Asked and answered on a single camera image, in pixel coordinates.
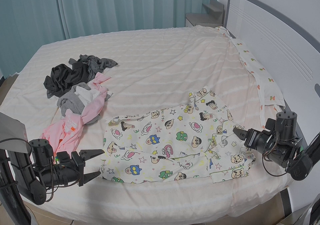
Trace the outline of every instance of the white shirt with cartoon characters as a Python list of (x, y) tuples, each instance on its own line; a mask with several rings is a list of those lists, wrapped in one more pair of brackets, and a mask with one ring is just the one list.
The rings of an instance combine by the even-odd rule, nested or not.
[(189, 97), (188, 105), (107, 120), (103, 178), (142, 183), (211, 176), (215, 183), (247, 176), (255, 157), (233, 133), (242, 127), (227, 106), (207, 86)]

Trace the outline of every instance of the dark gray garment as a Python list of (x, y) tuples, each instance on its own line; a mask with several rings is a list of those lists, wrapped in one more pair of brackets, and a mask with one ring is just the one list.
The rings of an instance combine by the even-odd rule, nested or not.
[(94, 55), (90, 55), (90, 56), (80, 55), (79, 57), (80, 58), (78, 59), (78, 61), (75, 59), (69, 59), (69, 64), (72, 65), (73, 63), (79, 62), (79, 61), (82, 61), (82, 63), (87, 64), (89, 66), (88, 81), (91, 81), (92, 79), (94, 79), (94, 77), (98, 72), (102, 73), (106, 67), (111, 68), (118, 65), (118, 63), (112, 59), (106, 59), (106, 58), (100, 59)]
[[(66, 110), (71, 109), (74, 114), (81, 115), (84, 109), (84, 105), (79, 97), (75, 94), (76, 87), (80, 86), (86, 90), (91, 90), (86, 83), (79, 83), (71, 87), (71, 90), (65, 93), (62, 97), (58, 99), (57, 106), (61, 109), (62, 116), (66, 116)], [(100, 115), (97, 115), (94, 119), (86, 124), (92, 124), (98, 120)]]

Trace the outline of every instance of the pink garment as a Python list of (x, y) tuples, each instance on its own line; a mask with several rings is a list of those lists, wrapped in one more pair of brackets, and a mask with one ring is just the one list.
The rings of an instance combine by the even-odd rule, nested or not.
[(102, 82), (110, 79), (100, 72), (88, 83), (91, 89), (97, 89), (101, 92), (94, 100), (88, 103), (81, 115), (74, 114), (70, 109), (66, 110), (66, 117), (46, 128), (41, 139), (47, 139), (54, 150), (54, 156), (57, 152), (67, 151), (71, 155), (75, 151), (82, 134), (83, 125), (96, 117), (104, 106), (107, 95), (107, 89), (101, 86)]

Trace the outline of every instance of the white headboard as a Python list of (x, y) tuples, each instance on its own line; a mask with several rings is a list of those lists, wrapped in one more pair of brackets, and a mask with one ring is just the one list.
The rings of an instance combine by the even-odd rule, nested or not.
[(275, 79), (309, 144), (320, 130), (320, 43), (258, 0), (228, 0), (224, 27)]

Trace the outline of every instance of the curtain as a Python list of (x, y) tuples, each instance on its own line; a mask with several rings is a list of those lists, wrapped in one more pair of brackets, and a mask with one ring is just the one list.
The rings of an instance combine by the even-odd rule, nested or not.
[(39, 47), (55, 41), (183, 27), (186, 13), (205, 12), (203, 2), (209, 0), (0, 0), (0, 69), (5, 77), (21, 71)]

